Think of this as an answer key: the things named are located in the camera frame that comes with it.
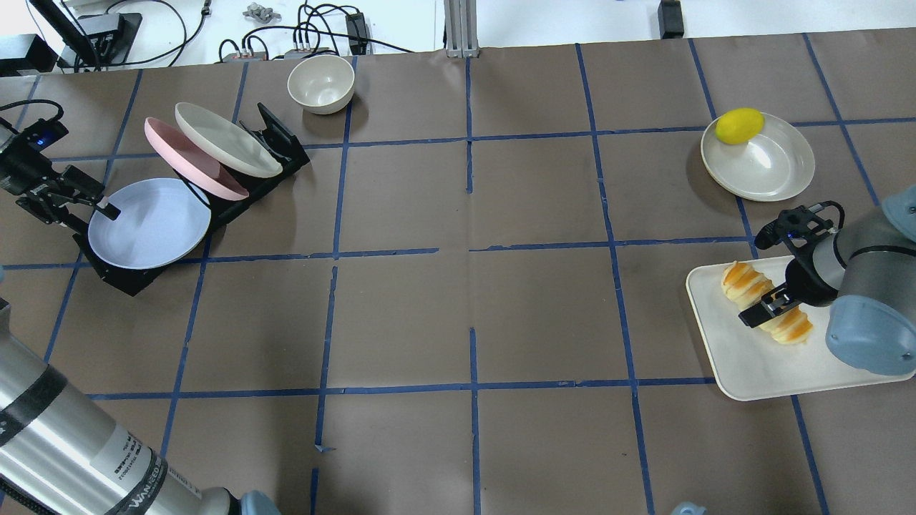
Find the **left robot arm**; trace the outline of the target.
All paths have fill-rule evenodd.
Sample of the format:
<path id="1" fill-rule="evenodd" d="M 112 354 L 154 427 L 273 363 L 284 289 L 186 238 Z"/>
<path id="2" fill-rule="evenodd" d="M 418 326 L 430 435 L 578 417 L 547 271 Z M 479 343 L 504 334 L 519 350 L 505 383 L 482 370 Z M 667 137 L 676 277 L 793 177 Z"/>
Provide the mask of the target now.
<path id="1" fill-rule="evenodd" d="M 210 230 L 203 191 L 141 180 L 115 192 L 76 232 L 102 266 L 150 273 Z M 57 514 L 276 514 L 264 493 L 198 489 L 12 335 L 2 303 L 2 486 Z"/>

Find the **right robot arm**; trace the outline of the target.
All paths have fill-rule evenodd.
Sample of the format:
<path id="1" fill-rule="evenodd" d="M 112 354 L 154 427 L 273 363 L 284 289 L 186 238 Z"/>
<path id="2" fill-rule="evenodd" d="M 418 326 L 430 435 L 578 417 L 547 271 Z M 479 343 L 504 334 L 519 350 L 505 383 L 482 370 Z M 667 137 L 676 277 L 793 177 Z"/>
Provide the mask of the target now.
<path id="1" fill-rule="evenodd" d="M 758 249 L 792 253 L 783 284 L 739 314 L 749 327 L 806 304 L 828 307 L 825 342 L 835 358 L 884 376 L 915 368 L 915 189 L 883 199 L 851 224 L 821 218 L 823 201 L 782 210 L 756 235 Z"/>

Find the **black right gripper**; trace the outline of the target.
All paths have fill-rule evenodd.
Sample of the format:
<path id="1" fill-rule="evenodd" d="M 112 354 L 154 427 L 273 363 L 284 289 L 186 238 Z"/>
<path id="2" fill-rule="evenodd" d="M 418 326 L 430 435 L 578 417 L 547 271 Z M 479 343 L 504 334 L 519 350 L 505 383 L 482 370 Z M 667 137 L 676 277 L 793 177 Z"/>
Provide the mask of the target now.
<path id="1" fill-rule="evenodd" d="M 838 290 L 814 272 L 811 260 L 793 258 L 785 268 L 784 277 L 783 285 L 762 294 L 759 301 L 739 313 L 739 320 L 745 326 L 762 326 L 788 313 L 798 304 L 827 307 L 837 299 Z"/>

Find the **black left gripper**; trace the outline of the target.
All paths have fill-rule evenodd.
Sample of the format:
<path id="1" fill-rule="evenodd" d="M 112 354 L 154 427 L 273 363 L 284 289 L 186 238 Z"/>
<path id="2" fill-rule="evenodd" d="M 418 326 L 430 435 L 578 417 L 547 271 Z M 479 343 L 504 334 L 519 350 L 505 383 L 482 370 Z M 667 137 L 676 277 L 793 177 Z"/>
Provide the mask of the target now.
<path id="1" fill-rule="evenodd" d="M 116 220 L 121 209 L 104 194 L 104 185 L 76 166 L 68 166 L 68 185 L 52 169 L 50 160 L 27 146 L 11 144 L 2 151 L 2 188 L 16 196 L 16 204 L 45 225 L 76 229 L 76 217 L 66 208 L 69 202 L 89 205 L 108 220 Z"/>

